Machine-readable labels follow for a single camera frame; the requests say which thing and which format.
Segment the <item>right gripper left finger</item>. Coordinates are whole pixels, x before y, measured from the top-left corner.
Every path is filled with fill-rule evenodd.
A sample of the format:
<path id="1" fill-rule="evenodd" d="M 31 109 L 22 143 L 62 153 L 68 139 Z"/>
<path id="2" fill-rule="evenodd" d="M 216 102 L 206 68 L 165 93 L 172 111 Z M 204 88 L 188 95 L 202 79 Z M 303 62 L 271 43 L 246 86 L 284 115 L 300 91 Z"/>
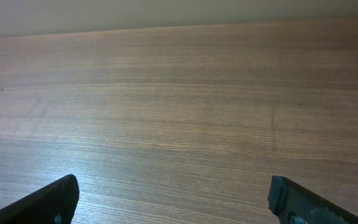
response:
<path id="1" fill-rule="evenodd" d="M 70 224 L 79 196 L 77 178 L 68 174 L 0 209 L 0 224 Z"/>

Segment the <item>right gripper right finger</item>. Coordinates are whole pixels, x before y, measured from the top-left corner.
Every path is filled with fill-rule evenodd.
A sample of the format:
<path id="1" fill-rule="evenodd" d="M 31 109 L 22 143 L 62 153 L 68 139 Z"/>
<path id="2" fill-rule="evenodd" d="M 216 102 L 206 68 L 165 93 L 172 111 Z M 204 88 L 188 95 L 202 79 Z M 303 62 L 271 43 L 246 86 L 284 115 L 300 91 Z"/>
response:
<path id="1" fill-rule="evenodd" d="M 271 180 L 268 208 L 280 224 L 358 224 L 358 216 L 278 175 Z"/>

